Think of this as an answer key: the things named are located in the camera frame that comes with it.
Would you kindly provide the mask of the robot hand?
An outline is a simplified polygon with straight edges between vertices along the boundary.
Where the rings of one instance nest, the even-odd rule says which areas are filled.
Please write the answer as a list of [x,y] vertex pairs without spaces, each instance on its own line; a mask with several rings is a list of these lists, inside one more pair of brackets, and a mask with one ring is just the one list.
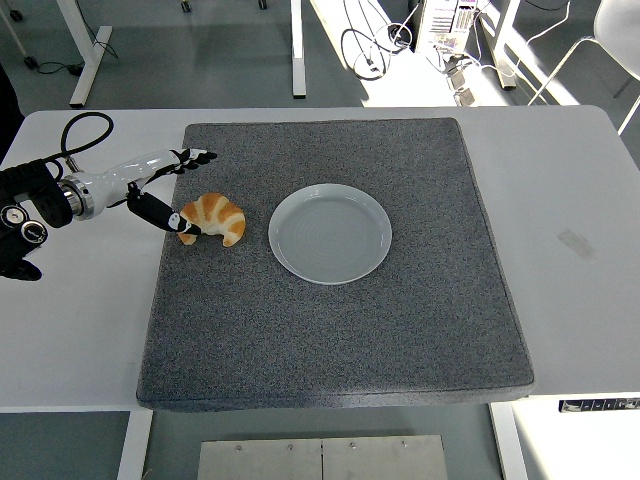
[[104,173],[91,174],[85,181],[93,202],[92,213],[87,217],[93,218],[105,208],[125,203],[132,213],[161,230],[200,235],[200,227],[163,201],[145,193],[143,188],[160,177],[184,174],[216,158],[215,153],[200,149],[160,150]]

